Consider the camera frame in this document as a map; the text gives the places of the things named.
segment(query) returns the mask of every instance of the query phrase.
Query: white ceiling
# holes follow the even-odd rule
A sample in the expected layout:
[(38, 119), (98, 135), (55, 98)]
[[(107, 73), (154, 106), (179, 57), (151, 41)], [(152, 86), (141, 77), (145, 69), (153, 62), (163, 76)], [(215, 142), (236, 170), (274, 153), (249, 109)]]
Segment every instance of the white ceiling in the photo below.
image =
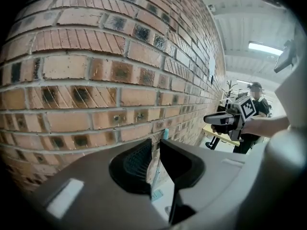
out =
[[(203, 0), (210, 8), (224, 47), (227, 79), (258, 81), (272, 93), (290, 74), (290, 68), (273, 71), (277, 57), (248, 49), (249, 41), (283, 49), (293, 38), (295, 21), (286, 9), (261, 0)], [(238, 84), (235, 88), (246, 88)]]

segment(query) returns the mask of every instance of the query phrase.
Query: fluorescent light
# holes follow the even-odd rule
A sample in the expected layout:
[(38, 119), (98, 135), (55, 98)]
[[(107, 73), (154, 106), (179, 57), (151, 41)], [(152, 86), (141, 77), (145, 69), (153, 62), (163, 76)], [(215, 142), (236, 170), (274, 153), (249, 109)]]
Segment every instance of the fluorescent light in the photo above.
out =
[(274, 54), (274, 55), (277, 55), (277, 56), (280, 56), (283, 53), (282, 50), (272, 48), (272, 47), (269, 47), (269, 46), (265, 46), (265, 45), (261, 45), (261, 44), (255, 44), (255, 43), (249, 43), (248, 48), (260, 50), (260, 51), (267, 52), (267, 53), (270, 53), (270, 54)]
[(245, 81), (241, 81), (241, 80), (237, 80), (237, 82), (242, 82), (242, 83), (252, 84), (251, 82), (245, 82)]

